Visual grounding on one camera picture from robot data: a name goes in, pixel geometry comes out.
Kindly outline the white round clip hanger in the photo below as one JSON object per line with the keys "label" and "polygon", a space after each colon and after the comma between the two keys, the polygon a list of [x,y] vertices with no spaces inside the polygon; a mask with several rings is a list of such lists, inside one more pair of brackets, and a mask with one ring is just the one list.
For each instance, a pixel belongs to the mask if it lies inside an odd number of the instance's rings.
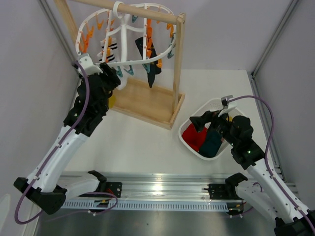
{"label": "white round clip hanger", "polygon": [[[97,26],[98,30],[103,30],[105,32],[105,46],[103,62],[106,62],[106,50],[108,47],[109,37],[115,37],[117,39],[118,51],[116,58],[117,62],[107,62],[109,66],[113,66],[118,69],[119,76],[122,76],[121,69],[129,68],[129,65],[141,64],[145,68],[147,74],[152,72],[151,67],[155,66],[160,70],[162,68],[162,58],[167,56],[169,59],[174,56],[172,53],[175,47],[176,39],[176,26],[174,23],[167,22],[167,29],[170,31],[170,45],[161,54],[157,54],[153,45],[153,29],[152,29],[152,15],[149,17],[143,17],[143,26],[141,28],[136,28],[129,23],[135,23],[139,18],[138,15],[119,13],[118,6],[121,4],[120,1],[114,3],[114,9],[103,8],[92,14],[90,14],[80,25],[78,29],[77,36],[75,37],[75,50],[80,56],[85,54],[89,48],[89,41],[93,38],[94,26]],[[128,42],[127,33],[135,32],[142,35],[141,38],[136,39],[135,44],[141,55],[141,59],[138,60],[128,60]]]}

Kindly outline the teal clothespin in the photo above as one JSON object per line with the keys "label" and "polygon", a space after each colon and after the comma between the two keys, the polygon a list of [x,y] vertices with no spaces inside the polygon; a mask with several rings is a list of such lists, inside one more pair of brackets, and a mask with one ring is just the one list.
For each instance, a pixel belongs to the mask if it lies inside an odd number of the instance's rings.
{"label": "teal clothespin", "polygon": [[134,71],[133,71],[132,65],[129,65],[129,68],[126,68],[126,67],[124,66],[124,71],[125,71],[126,73],[128,73],[129,75],[131,75],[131,76],[134,75]]}

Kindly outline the yellow sock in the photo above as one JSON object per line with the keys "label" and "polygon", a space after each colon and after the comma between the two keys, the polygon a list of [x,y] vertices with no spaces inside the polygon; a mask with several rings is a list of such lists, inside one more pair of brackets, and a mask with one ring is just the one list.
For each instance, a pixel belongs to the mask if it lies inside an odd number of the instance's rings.
{"label": "yellow sock", "polygon": [[109,99],[108,99],[109,109],[112,109],[115,106],[116,100],[117,99],[116,99],[115,95],[112,95],[111,97],[109,97]]}

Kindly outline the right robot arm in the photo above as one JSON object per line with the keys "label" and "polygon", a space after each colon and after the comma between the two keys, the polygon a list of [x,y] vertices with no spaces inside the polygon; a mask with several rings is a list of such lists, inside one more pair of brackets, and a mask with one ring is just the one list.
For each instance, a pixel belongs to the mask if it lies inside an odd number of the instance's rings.
{"label": "right robot arm", "polygon": [[277,236],[315,234],[314,210],[302,203],[269,166],[267,153],[252,139],[253,127],[249,118],[235,116],[228,120],[219,111],[206,111],[189,119],[198,132],[209,123],[209,130],[216,131],[232,146],[233,159],[255,179],[255,183],[251,183],[240,173],[230,176],[224,189],[228,197],[245,200],[272,221]]}

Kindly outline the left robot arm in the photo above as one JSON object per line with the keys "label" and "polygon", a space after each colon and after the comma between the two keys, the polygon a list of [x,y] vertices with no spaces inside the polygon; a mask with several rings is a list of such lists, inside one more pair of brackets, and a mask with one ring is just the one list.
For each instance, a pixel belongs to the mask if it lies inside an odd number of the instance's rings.
{"label": "left robot arm", "polygon": [[51,215],[56,213],[68,199],[87,196],[100,197],[106,193],[107,178],[92,170],[69,184],[58,184],[60,176],[80,146],[92,135],[109,110],[109,98],[120,85],[114,68],[103,62],[88,71],[82,60],[74,67],[78,70],[81,84],[72,109],[63,121],[60,133],[44,159],[27,177],[18,177],[14,187],[24,198]]}

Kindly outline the wooden hanger stand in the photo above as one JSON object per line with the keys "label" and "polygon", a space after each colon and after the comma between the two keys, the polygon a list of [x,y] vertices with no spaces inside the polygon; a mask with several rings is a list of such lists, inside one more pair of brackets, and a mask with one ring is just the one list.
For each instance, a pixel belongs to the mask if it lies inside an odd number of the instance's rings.
{"label": "wooden hanger stand", "polygon": [[[84,0],[83,4],[99,7],[100,9],[114,9],[114,2],[106,0]],[[66,1],[57,0],[55,5],[61,14],[64,23],[67,26],[72,42],[75,45],[75,37],[78,29],[71,10]],[[130,78],[126,87],[115,92],[116,103],[113,109],[125,115],[137,118],[139,120],[157,125],[165,129],[172,129],[178,112],[185,99],[185,94],[179,92],[182,60],[183,60],[183,42],[185,35],[186,14],[174,13],[167,7],[157,3],[139,3],[139,4],[121,4],[118,6],[119,13],[128,13],[138,15],[135,23],[129,23],[133,27],[141,28],[143,26],[143,17],[152,15],[157,22],[171,22],[176,26],[175,47],[172,50],[174,56],[174,77],[173,88],[164,88],[161,86],[149,87],[144,81]]]}

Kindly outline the white perforated plastic basket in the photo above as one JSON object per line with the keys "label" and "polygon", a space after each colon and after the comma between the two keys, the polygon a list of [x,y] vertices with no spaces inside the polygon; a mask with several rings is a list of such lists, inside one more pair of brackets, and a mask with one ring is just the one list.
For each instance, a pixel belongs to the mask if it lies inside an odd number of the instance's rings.
{"label": "white perforated plastic basket", "polygon": [[[223,108],[221,99],[220,98],[212,98],[209,101],[207,101],[205,104],[203,104],[199,109],[197,109],[191,116],[200,116],[204,114],[206,111],[217,111],[221,110]],[[235,107],[233,110],[228,112],[230,118],[234,118],[235,116],[245,116],[245,114],[238,108]],[[219,157],[222,156],[222,153],[230,147],[229,143],[227,141],[223,141],[217,154],[214,157],[204,157],[201,154],[199,154],[197,151],[195,151],[183,138],[184,132],[188,129],[190,126],[191,121],[190,119],[186,119],[181,125],[178,130],[178,136],[180,141],[188,148],[189,151],[191,151],[194,155],[196,155],[198,158],[205,160],[205,161],[212,161],[216,160]]]}

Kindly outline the red sock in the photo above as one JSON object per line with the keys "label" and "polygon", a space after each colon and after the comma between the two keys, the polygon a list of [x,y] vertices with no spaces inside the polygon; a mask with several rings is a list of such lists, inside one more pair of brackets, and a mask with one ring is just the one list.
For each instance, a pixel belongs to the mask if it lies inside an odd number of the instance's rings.
{"label": "red sock", "polygon": [[197,132],[191,123],[183,132],[182,138],[194,151],[199,152],[199,149],[205,142],[207,130],[206,127],[203,127],[202,131]]}

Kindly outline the white striped sock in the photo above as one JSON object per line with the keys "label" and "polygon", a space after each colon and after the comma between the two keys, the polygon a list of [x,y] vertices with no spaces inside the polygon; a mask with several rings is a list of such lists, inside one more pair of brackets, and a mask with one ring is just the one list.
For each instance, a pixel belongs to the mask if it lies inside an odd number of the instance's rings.
{"label": "white striped sock", "polygon": [[[104,55],[104,46],[105,40],[100,41],[100,46],[102,51],[97,54],[97,59],[99,62],[103,62],[103,55]],[[108,47],[106,50],[106,62],[117,62],[118,59],[116,58],[118,51],[117,39],[115,37],[109,37],[108,39]]]}

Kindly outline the dark teal sock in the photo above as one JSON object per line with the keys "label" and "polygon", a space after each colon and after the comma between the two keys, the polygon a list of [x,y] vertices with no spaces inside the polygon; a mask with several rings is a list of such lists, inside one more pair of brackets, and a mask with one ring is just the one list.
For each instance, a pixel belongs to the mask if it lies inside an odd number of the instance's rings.
{"label": "dark teal sock", "polygon": [[199,154],[206,158],[213,158],[217,155],[221,145],[222,136],[216,131],[208,131],[205,141],[199,148]]}

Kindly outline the aluminium mounting rail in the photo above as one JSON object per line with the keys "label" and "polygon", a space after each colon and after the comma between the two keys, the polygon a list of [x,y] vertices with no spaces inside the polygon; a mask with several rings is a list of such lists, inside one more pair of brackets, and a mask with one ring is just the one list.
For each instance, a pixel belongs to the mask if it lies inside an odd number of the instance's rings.
{"label": "aluminium mounting rail", "polygon": [[241,173],[211,178],[186,177],[110,177],[96,171],[80,177],[56,179],[30,175],[32,184],[44,200],[36,201],[47,214],[60,208],[100,215],[111,209],[225,211],[241,214],[245,203],[271,218],[298,216],[298,198],[277,176],[262,173],[255,180]]}

